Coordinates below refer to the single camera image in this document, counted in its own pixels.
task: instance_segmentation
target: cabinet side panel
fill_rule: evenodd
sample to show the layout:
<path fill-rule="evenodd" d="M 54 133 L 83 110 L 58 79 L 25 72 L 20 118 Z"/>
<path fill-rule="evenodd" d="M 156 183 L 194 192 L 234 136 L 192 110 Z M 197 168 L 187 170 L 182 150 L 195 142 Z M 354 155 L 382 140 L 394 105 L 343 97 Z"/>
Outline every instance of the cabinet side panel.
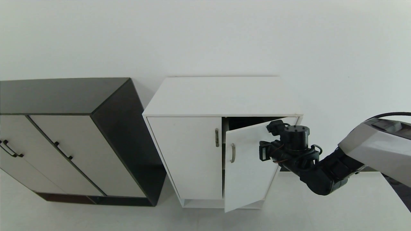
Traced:
<path fill-rule="evenodd" d="M 147 198 L 155 205 L 166 171 L 142 112 L 143 106 L 130 79 L 91 117 Z"/>
<path fill-rule="evenodd" d="M 181 198 L 180 198 L 180 195 L 178 194 L 178 191 L 177 191 L 177 188 L 175 187 L 175 183 L 174 183 L 174 181 L 173 181 L 173 178 L 171 177 L 170 170 L 169 170 L 168 167 L 167 167 L 167 163 L 166 163 L 165 160 L 164 160 L 164 157 L 163 157 L 163 155 L 162 155 L 162 153 L 161 153 L 161 149 L 160 149 L 160 147 L 158 146 L 158 143 L 157 143 L 157 141 L 156 141 L 156 139 L 155 139 L 155 136 L 154 136 L 154 134 L 153 134 L 153 132 L 152 132 L 150 123 L 149 123 L 149 121 L 148 121 L 148 117 L 143 117 L 143 118 L 144 118 L 145 124 L 146 124 L 146 126 L 147 126 L 147 128 L 148 128 L 148 131 L 150 132 L 151 138 L 152 138 L 153 141 L 154 141 L 154 145 L 155 145 L 155 147 L 156 147 L 156 149 L 157 149 L 157 152 L 158 152 L 158 154 L 159 154 L 159 156 L 160 156 L 160 159 L 161 159 L 161 161 L 162 161 L 162 163 L 163 163 L 163 166 L 164 166 L 164 168 L 165 168 L 165 170 L 166 170 L 166 172 L 167 172 L 167 174 L 168 174 L 169 180 L 171 181 L 171 185 L 173 186 L 174 191 L 175 191 L 175 193 L 177 194 L 178 199 L 180 200 L 181 206 L 183 206 L 183 205 L 184 205 L 184 199 L 181 199 Z"/>

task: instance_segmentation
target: black cable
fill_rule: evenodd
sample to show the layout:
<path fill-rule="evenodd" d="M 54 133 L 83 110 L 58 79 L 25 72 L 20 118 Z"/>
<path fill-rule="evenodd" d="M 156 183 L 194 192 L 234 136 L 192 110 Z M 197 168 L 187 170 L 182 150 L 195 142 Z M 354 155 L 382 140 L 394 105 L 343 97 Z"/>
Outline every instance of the black cable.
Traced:
<path fill-rule="evenodd" d="M 373 116 L 369 118 L 368 120 L 372 118 L 381 118 L 381 117 L 386 117 L 386 116 L 411 116 L 411 112 L 389 112 L 389 113 L 384 113 L 384 114 Z"/>
<path fill-rule="evenodd" d="M 294 157 L 294 158 L 292 158 L 292 159 L 289 159 L 289 160 L 295 161 L 295 160 L 301 159 L 301 158 L 303 158 L 303 157 L 305 157 L 305 156 L 307 156 L 307 155 L 314 154 L 315 152 L 316 152 L 315 147 L 314 147 L 314 145 L 312 145 L 311 148 L 310 148 L 306 153 L 301 154 L 301 155 L 299 155 L 299 156 L 296 156 L 296 157 Z"/>
<path fill-rule="evenodd" d="M 311 145 L 311 147 L 317 147 L 319 150 L 320 150 L 320 153 L 319 153 L 319 155 L 321 155 L 321 153 L 323 153 L 323 149 L 320 147 L 320 146 L 318 146 L 318 145 L 316 145 L 316 144 L 313 144 L 313 145 Z"/>

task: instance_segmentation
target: cabinet top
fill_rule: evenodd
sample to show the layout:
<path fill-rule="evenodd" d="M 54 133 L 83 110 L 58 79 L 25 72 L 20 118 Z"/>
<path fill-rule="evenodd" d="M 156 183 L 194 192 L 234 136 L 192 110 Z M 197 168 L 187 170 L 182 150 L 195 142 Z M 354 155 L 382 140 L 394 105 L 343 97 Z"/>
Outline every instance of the cabinet top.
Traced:
<path fill-rule="evenodd" d="M 280 77 L 169 77 L 144 116 L 302 116 Z"/>
<path fill-rule="evenodd" d="M 129 79 L 0 81 L 0 114 L 90 114 Z"/>

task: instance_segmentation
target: white cabinet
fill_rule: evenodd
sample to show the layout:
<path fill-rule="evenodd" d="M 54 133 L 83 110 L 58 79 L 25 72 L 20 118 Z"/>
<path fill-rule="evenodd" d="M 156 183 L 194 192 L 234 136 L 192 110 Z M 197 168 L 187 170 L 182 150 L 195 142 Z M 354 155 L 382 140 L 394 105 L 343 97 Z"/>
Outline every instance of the white cabinet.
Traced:
<path fill-rule="evenodd" d="M 279 77 L 166 78 L 143 116 L 185 208 L 261 208 L 278 165 L 259 159 L 266 125 L 302 113 Z"/>

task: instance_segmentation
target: open cabinet door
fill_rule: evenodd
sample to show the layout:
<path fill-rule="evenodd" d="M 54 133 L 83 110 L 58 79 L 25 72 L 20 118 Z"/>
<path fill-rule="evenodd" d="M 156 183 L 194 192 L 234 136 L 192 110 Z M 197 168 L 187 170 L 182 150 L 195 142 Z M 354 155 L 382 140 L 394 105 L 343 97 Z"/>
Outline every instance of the open cabinet door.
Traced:
<path fill-rule="evenodd" d="M 295 125 L 297 117 L 281 120 Z M 226 132 L 225 212 L 263 200 L 267 194 L 278 164 L 260 160 L 259 142 L 279 139 L 279 136 L 268 133 L 266 126 L 269 123 Z"/>

